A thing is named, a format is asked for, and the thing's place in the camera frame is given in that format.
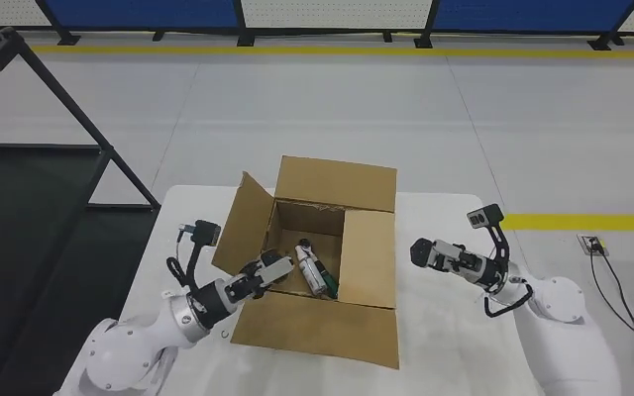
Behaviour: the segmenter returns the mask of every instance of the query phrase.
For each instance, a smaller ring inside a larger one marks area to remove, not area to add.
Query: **cardboard box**
[[[395,195],[386,167],[284,156],[274,197],[244,173],[213,264],[236,274],[276,248],[295,268],[245,304],[231,342],[398,368]],[[311,295],[294,249],[302,238],[339,280],[337,301]]]

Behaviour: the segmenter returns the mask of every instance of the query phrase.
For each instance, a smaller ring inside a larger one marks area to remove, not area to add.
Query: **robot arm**
[[[495,258],[461,245],[420,239],[411,247],[412,262],[455,273],[486,293],[490,318],[513,312],[517,333],[533,375],[547,396],[619,396],[620,378],[605,337],[585,308],[581,289],[564,277],[536,279],[509,261],[509,246],[497,205],[468,214],[474,228],[486,227]],[[491,312],[489,299],[505,306]]]
[[[106,319],[97,325],[58,396],[157,395],[179,348],[195,346],[216,323],[248,299],[264,296],[273,283],[283,280],[293,269],[290,257],[269,250],[247,263],[236,276],[198,288],[192,263],[195,265],[202,246],[215,246],[220,227],[199,221],[195,229],[190,230],[195,245],[186,273],[176,259],[171,263],[168,260],[172,274],[190,291],[167,296],[155,320],[135,317],[118,323]]]

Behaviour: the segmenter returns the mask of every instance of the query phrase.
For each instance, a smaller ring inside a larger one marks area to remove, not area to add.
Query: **white table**
[[[156,311],[164,290],[178,290],[165,266],[174,255],[178,225],[197,219],[224,225],[235,187],[174,186],[167,193],[126,301],[122,319]],[[473,195],[398,193],[396,289],[400,370],[343,358],[254,346],[222,339],[238,314],[211,335],[183,350],[161,395],[352,396],[352,395],[536,395],[533,376],[512,315],[489,319],[481,290],[464,279],[409,261],[420,237],[461,243],[487,255],[492,241],[473,230],[466,213],[481,207]],[[192,243],[183,238],[180,258]],[[203,251],[196,279],[205,284],[227,275]]]

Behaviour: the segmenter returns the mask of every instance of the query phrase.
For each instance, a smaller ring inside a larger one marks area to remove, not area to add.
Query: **gray floor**
[[[439,43],[477,48],[480,39]],[[471,193],[507,213],[634,213],[634,60],[42,58],[160,200],[174,184],[237,185],[242,170],[272,187],[280,157],[291,154],[394,166],[399,191]],[[19,60],[0,73],[0,92],[0,142],[91,143]],[[142,202],[117,169],[93,200]],[[512,258],[581,285],[619,360],[624,394],[634,394],[632,333],[600,300],[576,233],[513,233]],[[602,236],[634,302],[633,235]]]

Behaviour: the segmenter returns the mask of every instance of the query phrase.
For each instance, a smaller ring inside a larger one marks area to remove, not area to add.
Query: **green object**
[[[321,277],[324,278],[326,286],[328,286],[328,297],[336,299],[339,294],[339,283],[337,283],[333,275],[328,272],[321,260],[315,260],[315,266],[317,270],[319,270]]]
[[[339,285],[337,284],[337,281],[328,271],[322,272],[321,276],[324,278],[326,286],[328,286],[328,297],[336,299],[339,292]]]

